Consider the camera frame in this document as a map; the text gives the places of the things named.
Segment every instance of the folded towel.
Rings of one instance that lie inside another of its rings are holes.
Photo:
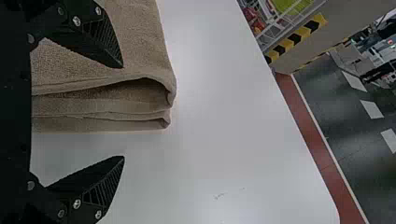
[[[155,0],[101,0],[124,68],[108,68],[48,39],[31,53],[36,132],[166,128],[176,78]]]

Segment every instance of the bolt head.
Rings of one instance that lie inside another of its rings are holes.
[[[73,23],[76,26],[80,26],[81,25],[81,20],[79,19],[79,17],[75,16],[75,17],[73,17]]]
[[[33,181],[28,181],[27,182],[27,190],[32,190],[32,189],[34,189],[35,188],[35,182],[33,182]]]
[[[61,16],[64,15],[64,9],[61,7],[58,7],[58,14]]]
[[[81,207],[81,200],[80,199],[75,200],[73,203],[73,208],[77,210],[80,207]]]
[[[65,214],[65,211],[62,209],[58,212],[58,218],[63,218]]]
[[[27,41],[29,42],[29,44],[33,44],[35,43],[35,37],[31,34],[27,34]]]
[[[102,9],[100,7],[96,7],[95,12],[96,12],[96,15],[98,15],[98,16],[102,15]]]
[[[98,210],[97,212],[96,212],[96,214],[95,214],[95,218],[96,219],[100,219],[102,217],[102,211],[101,210]]]

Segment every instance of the yellow and black hazard stripe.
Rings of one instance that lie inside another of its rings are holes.
[[[344,45],[347,46],[347,44],[349,43],[349,41],[351,40],[351,37],[348,38],[344,38],[343,41],[333,45],[331,48],[324,50],[323,52],[321,52],[318,56],[316,56],[315,58],[309,60],[307,63],[304,63],[303,65],[301,65],[299,68],[297,68],[296,70],[293,71],[293,73],[296,73],[298,71],[300,71],[301,69],[307,67],[309,64],[311,64],[313,61],[315,61],[316,59],[320,58],[321,56],[323,56],[325,53],[329,52],[331,49],[336,49],[338,46],[340,45]]]
[[[292,48],[294,48],[298,43],[304,41],[309,36],[312,35],[316,30],[320,27],[327,24],[326,19],[324,19],[323,15],[319,13],[314,16],[309,22],[307,22],[304,26],[300,27],[296,31],[293,32],[288,38],[279,42],[279,44],[268,51],[265,56],[265,61],[268,63],[273,63],[277,60],[282,54],[288,52]]]

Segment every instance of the white table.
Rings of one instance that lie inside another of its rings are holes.
[[[126,165],[101,223],[339,223],[236,1],[158,0],[178,79],[162,132],[35,134],[47,185],[111,155]]]

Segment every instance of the gray floor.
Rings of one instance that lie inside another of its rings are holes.
[[[295,78],[370,223],[395,223],[396,158],[381,132],[396,132],[396,97],[351,88],[327,55]],[[384,118],[371,119],[361,100],[376,102]]]

